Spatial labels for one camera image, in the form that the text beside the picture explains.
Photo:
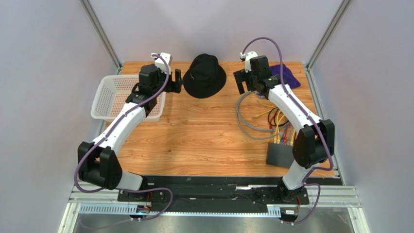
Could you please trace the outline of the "black network switch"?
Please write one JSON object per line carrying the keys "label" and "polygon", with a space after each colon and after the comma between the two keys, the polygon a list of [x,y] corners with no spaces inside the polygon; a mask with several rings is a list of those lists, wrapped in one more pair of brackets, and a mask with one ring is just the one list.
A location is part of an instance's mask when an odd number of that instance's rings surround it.
{"label": "black network switch", "polygon": [[265,162],[267,165],[290,168],[293,161],[293,146],[268,143]]}

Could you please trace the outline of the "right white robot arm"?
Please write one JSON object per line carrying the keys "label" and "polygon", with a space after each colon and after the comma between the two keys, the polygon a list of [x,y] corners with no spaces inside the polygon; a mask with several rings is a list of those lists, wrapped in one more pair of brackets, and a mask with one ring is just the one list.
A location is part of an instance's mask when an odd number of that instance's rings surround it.
{"label": "right white robot arm", "polygon": [[325,161],[332,161],[335,126],[329,119],[322,120],[309,110],[285,82],[283,74],[273,75],[266,56],[255,52],[241,55],[245,68],[234,72],[237,88],[244,93],[261,93],[275,104],[295,129],[297,135],[293,144],[293,163],[281,178],[276,196],[281,202],[292,201],[303,189],[307,178]]}

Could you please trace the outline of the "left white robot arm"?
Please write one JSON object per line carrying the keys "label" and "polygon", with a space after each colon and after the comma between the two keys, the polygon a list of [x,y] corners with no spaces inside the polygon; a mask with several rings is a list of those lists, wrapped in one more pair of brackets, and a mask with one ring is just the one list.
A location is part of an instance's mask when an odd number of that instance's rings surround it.
{"label": "left white robot arm", "polygon": [[77,150],[78,165],[74,173],[75,186],[79,181],[98,187],[98,190],[139,191],[144,177],[124,171],[118,153],[133,130],[145,120],[157,105],[162,93],[180,93],[181,70],[171,71],[165,65],[145,65],[138,81],[131,87],[125,104],[109,127],[92,142],[82,142]]}

